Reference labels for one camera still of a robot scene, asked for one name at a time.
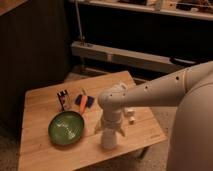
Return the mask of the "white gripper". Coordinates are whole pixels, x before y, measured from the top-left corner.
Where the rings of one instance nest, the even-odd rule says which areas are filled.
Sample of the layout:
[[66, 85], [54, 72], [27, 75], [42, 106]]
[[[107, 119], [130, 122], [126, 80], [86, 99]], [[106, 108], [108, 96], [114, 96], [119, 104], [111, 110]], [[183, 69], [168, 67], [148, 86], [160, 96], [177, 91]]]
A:
[[94, 133], [97, 134], [102, 129], [108, 128], [108, 129], [118, 130], [118, 133], [120, 133], [121, 136], [125, 137], [126, 136], [125, 131], [121, 126], [122, 126], [121, 118], [119, 118], [118, 120], [110, 121], [105, 119], [104, 117], [101, 117], [101, 119], [97, 122], [94, 128]]

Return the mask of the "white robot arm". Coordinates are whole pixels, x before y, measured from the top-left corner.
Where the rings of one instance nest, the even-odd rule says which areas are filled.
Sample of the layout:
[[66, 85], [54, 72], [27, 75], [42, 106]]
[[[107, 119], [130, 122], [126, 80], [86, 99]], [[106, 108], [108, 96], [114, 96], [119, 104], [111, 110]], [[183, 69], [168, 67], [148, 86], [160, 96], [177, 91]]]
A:
[[175, 106], [166, 171], [213, 171], [213, 61], [133, 88], [118, 83], [98, 97], [102, 128], [119, 130], [128, 107]]

